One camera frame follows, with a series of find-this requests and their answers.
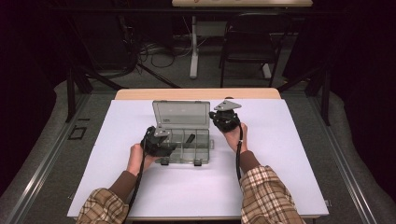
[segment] person's right hand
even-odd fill
[[[245,123],[241,122],[241,127],[244,134],[240,153],[248,150],[248,126]],[[233,151],[236,153],[240,138],[239,126],[236,127],[234,130],[223,134],[230,148],[232,148]]]
[[[140,164],[142,164],[143,156],[144,152],[140,144],[136,143],[131,146],[131,153],[129,155],[128,166],[126,170],[129,173],[137,176],[140,171]],[[157,159],[159,159],[159,157],[152,157],[150,155],[147,155],[145,158],[145,165],[143,171],[146,171],[149,166]]]

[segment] clear plastic organizer box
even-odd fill
[[[192,163],[195,166],[209,163],[210,103],[204,101],[154,101],[153,109],[157,129],[166,130],[163,145],[176,146],[168,158],[156,162]]]

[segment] black cable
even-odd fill
[[[242,125],[239,122],[238,124],[239,126],[239,142],[238,145],[236,147],[236,157],[235,157],[235,166],[236,166],[236,176],[238,177],[238,180],[241,179],[241,170],[239,168],[239,164],[240,164],[240,158],[241,158],[241,147],[242,147],[242,143],[244,141],[244,131],[242,130]]]
[[[169,66],[171,66],[171,65],[175,62],[175,59],[176,59],[175,53],[174,53],[174,52],[171,52],[172,61],[171,61],[169,64],[167,64],[167,65],[159,66],[159,65],[156,65],[156,64],[154,63],[154,55],[156,55],[156,54],[152,54],[152,55],[151,55],[151,60],[150,60],[150,62],[151,62],[151,65],[153,65],[154,67],[157,67],[157,68],[166,68],[166,67],[169,67]]]
[[[145,152],[145,147],[146,147],[146,139],[145,139],[145,145],[144,145],[144,148],[143,148],[142,163],[140,163],[139,174],[137,174],[136,183],[135,183],[135,185],[134,185],[134,193],[133,193],[133,195],[132,195],[131,201],[129,201],[128,212],[127,212],[127,214],[126,214],[126,217],[125,217],[123,223],[125,223],[126,219],[128,218],[129,213],[131,212],[132,205],[134,204],[134,199],[136,198],[137,191],[139,190],[140,182],[141,182],[141,180],[142,180],[143,170],[144,170],[144,168],[145,168],[145,159],[146,159],[146,156],[148,155],[148,154]]]
[[[138,59],[139,59],[139,62],[141,62],[141,63],[143,63],[143,62],[145,62],[147,59],[148,59],[148,57],[149,57],[149,48],[148,48],[148,45],[147,44],[141,44],[142,45],[142,47],[140,48],[140,51],[139,51],[139,53],[137,54],[137,56],[138,56]]]

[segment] white table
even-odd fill
[[[186,100],[190,92],[195,96],[201,92],[211,108],[222,102],[219,96],[230,92],[238,97],[238,89],[160,90],[172,92],[172,97],[163,99]],[[249,93],[252,98],[233,99],[242,107],[235,109],[239,118],[248,125],[248,144],[262,164],[270,165],[289,188],[297,210],[302,217],[320,217],[329,214],[317,180],[305,155],[290,112],[284,100],[277,98],[274,89],[239,89],[240,97]],[[70,206],[68,216],[77,217],[80,207],[94,189],[108,188],[125,169],[130,146],[140,142],[148,126],[155,125],[152,100],[161,99],[149,95],[141,97],[134,90],[118,95],[111,103],[84,176]],[[191,164],[161,166],[153,163],[144,173],[134,207],[129,214],[131,220],[189,220],[189,219],[238,219],[242,202],[241,189],[235,173],[234,153],[229,149],[222,134],[212,124],[210,138],[214,149],[210,151],[209,164],[194,167]]]

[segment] plaid shirt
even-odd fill
[[[242,223],[304,223],[288,189],[271,167],[258,166],[249,170],[240,184],[244,194]]]
[[[240,183],[244,194],[242,223],[304,223],[289,191],[269,166],[249,170]],[[115,193],[96,189],[79,211],[77,223],[122,223],[127,212],[128,204]]]
[[[96,189],[79,211],[77,223],[122,223],[128,207],[110,190]]]

